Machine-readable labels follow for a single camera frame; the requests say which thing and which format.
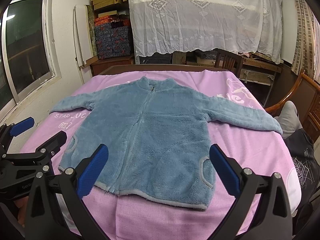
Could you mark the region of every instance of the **chair backrest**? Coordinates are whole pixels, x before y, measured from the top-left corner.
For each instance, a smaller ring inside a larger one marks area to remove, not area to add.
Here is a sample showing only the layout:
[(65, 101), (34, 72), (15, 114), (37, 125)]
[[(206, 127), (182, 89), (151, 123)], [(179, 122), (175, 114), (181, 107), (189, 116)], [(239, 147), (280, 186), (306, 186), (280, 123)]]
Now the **chair backrest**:
[(302, 127), (315, 142), (320, 136), (320, 86), (302, 71), (289, 93), (279, 103), (266, 108), (267, 113), (278, 116), (288, 100), (297, 107)]
[(218, 49), (217, 59), (214, 64), (215, 68), (219, 68), (219, 64), (222, 57), (224, 57), (222, 68), (233, 72), (236, 75), (236, 77), (239, 78), (244, 60), (243, 57), (223, 49)]

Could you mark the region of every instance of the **jacket collar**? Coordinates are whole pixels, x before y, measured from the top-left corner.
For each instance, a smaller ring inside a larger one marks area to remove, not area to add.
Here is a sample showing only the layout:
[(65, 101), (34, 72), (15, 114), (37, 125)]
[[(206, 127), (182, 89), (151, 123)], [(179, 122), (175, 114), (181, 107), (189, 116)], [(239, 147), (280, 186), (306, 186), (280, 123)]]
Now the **jacket collar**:
[(167, 78), (165, 80), (153, 80), (148, 79), (147, 77), (142, 77), (139, 80), (137, 80), (137, 82), (140, 87), (147, 90), (150, 89), (150, 86), (153, 86), (156, 90), (162, 90), (172, 88), (175, 85), (177, 85), (173, 78)]

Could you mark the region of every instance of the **blue fleece jacket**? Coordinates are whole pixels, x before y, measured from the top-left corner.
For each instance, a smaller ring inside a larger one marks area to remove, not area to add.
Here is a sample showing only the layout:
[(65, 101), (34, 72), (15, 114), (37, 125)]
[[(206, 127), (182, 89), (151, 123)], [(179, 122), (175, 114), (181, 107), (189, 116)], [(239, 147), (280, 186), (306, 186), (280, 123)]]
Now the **blue fleece jacket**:
[(207, 122), (282, 133), (264, 110), (210, 98), (173, 79), (142, 77), (67, 97), (51, 112), (80, 107), (92, 111), (71, 139), (61, 170), (75, 168), (105, 144), (109, 159), (95, 185), (117, 195), (201, 210), (208, 207), (215, 183)]

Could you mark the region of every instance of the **pink bedsheet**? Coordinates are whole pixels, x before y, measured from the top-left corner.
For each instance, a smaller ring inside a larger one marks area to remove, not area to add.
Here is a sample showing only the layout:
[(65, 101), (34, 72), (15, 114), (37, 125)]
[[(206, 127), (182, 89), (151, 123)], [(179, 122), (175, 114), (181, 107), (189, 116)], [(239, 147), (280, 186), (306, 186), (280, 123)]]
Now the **pink bedsheet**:
[[(221, 96), (247, 107), (262, 109), (231, 72), (207, 70), (147, 71), (96, 76), (73, 95), (131, 82), (142, 76), (156, 80), (172, 77), (178, 84), (189, 86), (208, 96)], [(54, 171), (58, 174), (58, 164), (71, 136), (89, 113), (88, 110), (77, 109), (50, 114), (24, 145), (22, 152), (32, 152), (58, 131), (65, 131), (68, 135), (67, 143), (52, 158)], [(296, 209), (301, 198), (300, 184), (289, 151), (279, 134), (273, 131), (247, 130), (221, 122), (208, 123), (208, 129), (212, 143), (217, 143), (227, 156), (235, 158), (243, 168), (250, 167), (256, 174), (261, 175), (271, 175), (276, 171), (281, 173), (291, 210)], [(215, 188), (214, 197), (205, 212), (154, 203), (137, 195), (116, 196), (97, 187), (84, 197), (84, 203), (111, 239), (207, 239), (234, 201), (234, 197), (228, 195), (218, 176)], [(256, 197), (239, 233), (247, 230), (258, 200)]]

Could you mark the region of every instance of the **zipper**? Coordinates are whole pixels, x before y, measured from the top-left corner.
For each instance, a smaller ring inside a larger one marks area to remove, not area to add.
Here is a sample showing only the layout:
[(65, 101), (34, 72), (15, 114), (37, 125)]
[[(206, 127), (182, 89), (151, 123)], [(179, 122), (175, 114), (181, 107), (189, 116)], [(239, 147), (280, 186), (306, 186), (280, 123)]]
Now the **zipper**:
[(127, 144), (127, 149), (126, 149), (125, 155), (124, 155), (123, 164), (122, 164), (122, 167), (121, 167), (119, 176), (118, 176), (118, 178), (116, 179), (116, 182), (117, 182), (118, 180), (122, 181), (122, 174), (123, 174), (123, 171), (124, 171), (125, 166), (127, 165), (128, 156), (129, 156), (129, 152), (130, 152), (130, 150), (131, 150), (133, 137), (134, 137), (134, 135), (135, 135), (135, 133), (136, 133), (138, 127), (139, 127), (139, 124), (140, 124), (140, 121), (141, 121), (141, 117), (142, 117), (142, 113), (143, 113), (144, 109), (146, 108), (146, 105), (147, 105), (147, 103), (148, 103), (148, 101), (149, 101), (149, 99), (150, 99), (150, 97), (151, 97), (151, 94), (152, 94), (154, 88), (155, 88), (155, 86), (152, 86), (151, 92), (148, 94), (147, 99), (146, 99), (146, 101), (145, 101), (144, 104), (143, 104), (142, 110), (141, 110), (141, 112), (140, 112), (139, 119), (138, 119), (138, 121), (133, 125), (133, 127), (132, 127), (132, 129), (131, 129), (130, 136), (129, 136), (129, 141), (128, 141), (128, 144)]

